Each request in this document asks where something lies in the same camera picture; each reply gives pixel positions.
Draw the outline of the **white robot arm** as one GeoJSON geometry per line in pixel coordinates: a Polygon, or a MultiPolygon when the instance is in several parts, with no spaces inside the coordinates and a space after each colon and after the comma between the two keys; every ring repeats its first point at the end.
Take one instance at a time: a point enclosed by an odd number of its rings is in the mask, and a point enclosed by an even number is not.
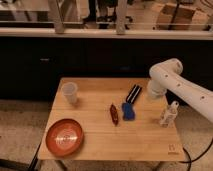
{"type": "Polygon", "coordinates": [[[213,123],[213,91],[184,79],[180,76],[182,71],[177,58],[153,65],[149,69],[148,95],[157,99],[171,91],[213,123]]]}

